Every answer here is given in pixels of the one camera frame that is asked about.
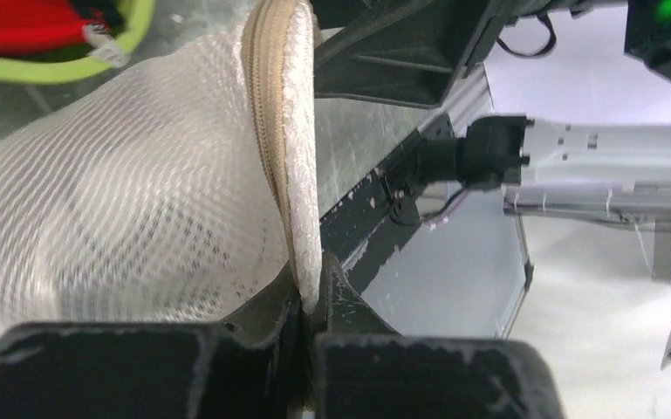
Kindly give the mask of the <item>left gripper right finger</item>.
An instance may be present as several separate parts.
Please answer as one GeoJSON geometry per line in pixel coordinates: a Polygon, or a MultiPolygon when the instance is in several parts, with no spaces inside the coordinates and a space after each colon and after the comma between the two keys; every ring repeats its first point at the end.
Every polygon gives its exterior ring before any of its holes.
{"type": "Polygon", "coordinates": [[[409,337],[323,256],[312,316],[317,418],[562,418],[551,371],[516,340],[409,337]]]}

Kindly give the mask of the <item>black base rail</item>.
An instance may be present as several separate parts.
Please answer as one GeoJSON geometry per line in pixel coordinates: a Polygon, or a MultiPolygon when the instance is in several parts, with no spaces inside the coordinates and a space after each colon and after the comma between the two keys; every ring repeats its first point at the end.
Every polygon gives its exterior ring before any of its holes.
{"type": "Polygon", "coordinates": [[[419,227],[417,198],[427,186],[457,179],[458,140],[441,114],[413,131],[376,164],[320,222],[324,249],[334,254],[356,292],[419,227]]]}

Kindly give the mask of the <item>white mesh laundry bag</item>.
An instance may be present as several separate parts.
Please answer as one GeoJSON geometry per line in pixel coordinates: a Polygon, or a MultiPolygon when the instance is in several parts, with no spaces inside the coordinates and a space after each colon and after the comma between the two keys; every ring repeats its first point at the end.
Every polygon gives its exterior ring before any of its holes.
{"type": "Polygon", "coordinates": [[[0,141],[0,334],[216,321],[291,264],[319,299],[306,1],[123,71],[0,141]]]}

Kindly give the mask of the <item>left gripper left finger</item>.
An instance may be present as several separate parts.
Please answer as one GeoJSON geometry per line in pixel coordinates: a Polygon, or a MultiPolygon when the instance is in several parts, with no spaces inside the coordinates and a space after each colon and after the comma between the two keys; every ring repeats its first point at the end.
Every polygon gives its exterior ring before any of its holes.
{"type": "Polygon", "coordinates": [[[0,337],[0,418],[284,418],[291,271],[211,323],[25,323],[0,337]]]}

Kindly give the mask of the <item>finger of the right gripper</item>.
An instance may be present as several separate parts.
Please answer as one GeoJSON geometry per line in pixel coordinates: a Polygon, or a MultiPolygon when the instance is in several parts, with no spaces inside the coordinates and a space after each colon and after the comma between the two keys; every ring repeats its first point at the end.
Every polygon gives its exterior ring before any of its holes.
{"type": "Polygon", "coordinates": [[[435,108],[510,16],[509,1],[374,1],[316,48],[315,96],[435,108]]]}

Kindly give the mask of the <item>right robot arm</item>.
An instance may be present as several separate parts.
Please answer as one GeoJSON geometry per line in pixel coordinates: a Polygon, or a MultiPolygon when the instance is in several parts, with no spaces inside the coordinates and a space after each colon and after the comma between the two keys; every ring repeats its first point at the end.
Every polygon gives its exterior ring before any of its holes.
{"type": "MultiPolygon", "coordinates": [[[[315,51],[319,99],[433,108],[453,83],[472,78],[504,27],[534,17],[590,9],[588,1],[317,1],[336,35],[315,51]]],[[[389,259],[449,216],[422,215],[417,200],[436,183],[454,183],[452,205],[492,196],[492,222],[516,235],[518,279],[496,309],[505,337],[530,289],[533,265],[522,219],[547,216],[653,235],[643,258],[653,280],[671,284],[671,126],[585,126],[523,114],[484,116],[454,133],[446,113],[417,128],[377,162],[323,218],[324,243],[341,259],[356,292],[373,288],[389,259]]],[[[661,364],[671,364],[671,331],[661,364]]]]}

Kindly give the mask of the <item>green plastic basin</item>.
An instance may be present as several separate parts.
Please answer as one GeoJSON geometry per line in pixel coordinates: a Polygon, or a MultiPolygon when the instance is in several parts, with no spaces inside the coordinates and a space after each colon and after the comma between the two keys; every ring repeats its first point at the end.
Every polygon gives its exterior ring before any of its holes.
{"type": "Polygon", "coordinates": [[[125,25],[97,46],[76,45],[27,57],[0,57],[0,83],[60,85],[125,67],[146,36],[154,9],[154,0],[120,1],[125,25]]]}

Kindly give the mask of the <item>red bra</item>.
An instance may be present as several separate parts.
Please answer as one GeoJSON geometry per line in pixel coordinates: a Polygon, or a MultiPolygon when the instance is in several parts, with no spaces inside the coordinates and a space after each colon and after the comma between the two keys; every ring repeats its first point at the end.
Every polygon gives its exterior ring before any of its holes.
{"type": "Polygon", "coordinates": [[[121,27],[115,1],[0,0],[0,56],[20,56],[82,45],[84,28],[121,27]]]}

